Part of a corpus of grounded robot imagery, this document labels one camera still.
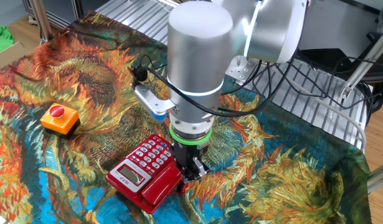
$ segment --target telephone display screen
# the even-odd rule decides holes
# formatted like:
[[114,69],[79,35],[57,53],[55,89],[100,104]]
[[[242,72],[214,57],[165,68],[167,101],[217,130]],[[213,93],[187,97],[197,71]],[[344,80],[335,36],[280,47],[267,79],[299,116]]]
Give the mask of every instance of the telephone display screen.
[[122,170],[120,170],[120,173],[123,174],[127,179],[129,179],[136,185],[140,184],[140,182],[144,179],[143,177],[140,177],[134,171],[129,170],[129,168],[127,168],[126,166],[124,166]]

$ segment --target silver cylinder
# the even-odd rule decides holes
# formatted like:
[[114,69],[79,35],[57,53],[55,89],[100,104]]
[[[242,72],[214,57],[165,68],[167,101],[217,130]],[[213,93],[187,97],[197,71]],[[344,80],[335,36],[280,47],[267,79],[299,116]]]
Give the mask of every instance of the silver cylinder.
[[[232,52],[231,15],[211,2],[185,2],[169,15],[168,80],[206,108],[216,109]],[[201,123],[206,114],[173,91],[177,122]]]

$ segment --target sunflower painting print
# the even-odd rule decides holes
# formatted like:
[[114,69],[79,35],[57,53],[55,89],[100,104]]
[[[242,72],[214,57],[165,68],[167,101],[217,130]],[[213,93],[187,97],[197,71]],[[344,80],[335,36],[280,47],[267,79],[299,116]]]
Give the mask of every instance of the sunflower painting print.
[[[148,215],[105,175],[151,134],[172,141],[138,103],[128,70],[166,46],[95,12],[0,70],[0,215],[17,223],[370,223],[369,173],[354,146],[269,103],[260,113],[216,117],[211,172]],[[166,75],[160,68],[159,74]],[[160,98],[167,87],[144,83]],[[224,90],[237,86],[225,79]],[[220,99],[247,111],[264,99],[248,90]],[[52,103],[78,111],[70,139],[39,119]]]

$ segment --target yellow box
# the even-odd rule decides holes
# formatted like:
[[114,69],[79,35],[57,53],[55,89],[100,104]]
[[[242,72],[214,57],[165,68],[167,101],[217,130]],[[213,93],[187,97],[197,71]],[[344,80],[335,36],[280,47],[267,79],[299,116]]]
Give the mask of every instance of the yellow box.
[[53,106],[62,106],[58,103],[54,103],[40,119],[43,127],[56,131],[61,134],[68,134],[74,124],[78,121],[78,111],[62,106],[64,108],[64,114],[61,118],[54,118],[50,115],[50,109]]

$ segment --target orange button box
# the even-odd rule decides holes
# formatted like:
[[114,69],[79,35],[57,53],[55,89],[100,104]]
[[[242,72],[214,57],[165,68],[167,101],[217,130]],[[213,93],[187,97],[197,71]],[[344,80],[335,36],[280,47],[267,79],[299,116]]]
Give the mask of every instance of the orange button box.
[[69,133],[78,120],[78,111],[58,103],[54,103],[40,119],[43,127],[64,135]]

